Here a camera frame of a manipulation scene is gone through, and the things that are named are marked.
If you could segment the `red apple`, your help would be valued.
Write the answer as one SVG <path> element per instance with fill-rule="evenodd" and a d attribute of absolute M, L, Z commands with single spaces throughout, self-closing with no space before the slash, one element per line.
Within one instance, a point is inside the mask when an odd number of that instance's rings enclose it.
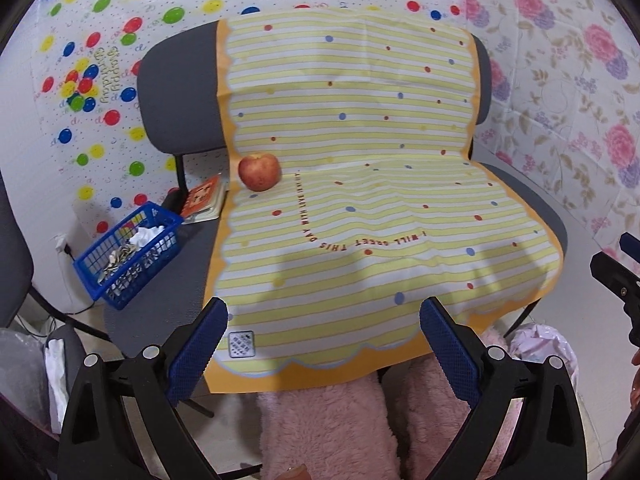
<path fill-rule="evenodd" d="M 264 192 L 273 188 L 279 183 L 281 174 L 279 159 L 269 153 L 247 155 L 238 165 L 240 180 L 254 192 Z"/>

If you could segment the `white crumpled tissue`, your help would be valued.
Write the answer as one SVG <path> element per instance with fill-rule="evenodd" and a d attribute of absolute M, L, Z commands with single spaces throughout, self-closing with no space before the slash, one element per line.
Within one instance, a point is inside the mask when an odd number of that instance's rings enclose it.
<path fill-rule="evenodd" d="M 162 234 L 163 230 L 163 226 L 151 226 L 150 228 L 139 226 L 134 235 L 128 240 L 128 244 L 137 249 L 142 249 L 149 242 L 152 242 L 155 237 Z"/>

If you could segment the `pink fluffy rug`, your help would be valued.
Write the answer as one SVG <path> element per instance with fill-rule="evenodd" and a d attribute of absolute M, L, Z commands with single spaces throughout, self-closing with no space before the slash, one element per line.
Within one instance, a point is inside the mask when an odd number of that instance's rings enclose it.
<path fill-rule="evenodd" d="M 410 362 L 392 408 L 375 374 L 257 403 L 265 479 L 424 479 L 470 412 L 431 354 Z"/>

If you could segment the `orange cover book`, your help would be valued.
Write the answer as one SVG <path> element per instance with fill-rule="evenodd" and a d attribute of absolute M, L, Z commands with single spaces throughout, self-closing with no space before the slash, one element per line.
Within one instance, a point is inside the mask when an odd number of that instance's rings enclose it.
<path fill-rule="evenodd" d="M 228 182 L 221 174 L 216 174 L 202 184 L 192 188 L 180 216 L 184 224 L 217 220 L 224 206 Z"/>

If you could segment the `blue plastic basket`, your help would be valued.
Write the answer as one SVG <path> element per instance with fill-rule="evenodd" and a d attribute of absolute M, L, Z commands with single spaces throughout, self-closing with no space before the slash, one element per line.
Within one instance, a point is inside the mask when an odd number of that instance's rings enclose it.
<path fill-rule="evenodd" d="M 75 258 L 74 268 L 92 300 L 122 310 L 180 252 L 183 218 L 153 202 L 136 209 Z M 128 244 L 139 226 L 163 226 L 142 249 Z"/>

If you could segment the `pink lined trash bin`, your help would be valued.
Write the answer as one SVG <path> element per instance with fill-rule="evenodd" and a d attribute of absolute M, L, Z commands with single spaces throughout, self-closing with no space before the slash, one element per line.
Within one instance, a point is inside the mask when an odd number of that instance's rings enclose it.
<path fill-rule="evenodd" d="M 576 353 L 554 327 L 534 323 L 521 325 L 509 336 L 508 343 L 512 356 L 524 361 L 542 363 L 550 356 L 557 356 L 564 363 L 573 388 L 578 388 L 579 365 Z"/>

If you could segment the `floral pattern wall sheet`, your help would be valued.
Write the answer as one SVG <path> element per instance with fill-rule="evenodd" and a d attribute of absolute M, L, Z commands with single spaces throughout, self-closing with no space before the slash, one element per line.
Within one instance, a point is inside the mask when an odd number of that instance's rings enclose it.
<path fill-rule="evenodd" d="M 610 0 L 465 0 L 491 59 L 477 141 L 615 259 L 639 229 L 639 46 Z"/>

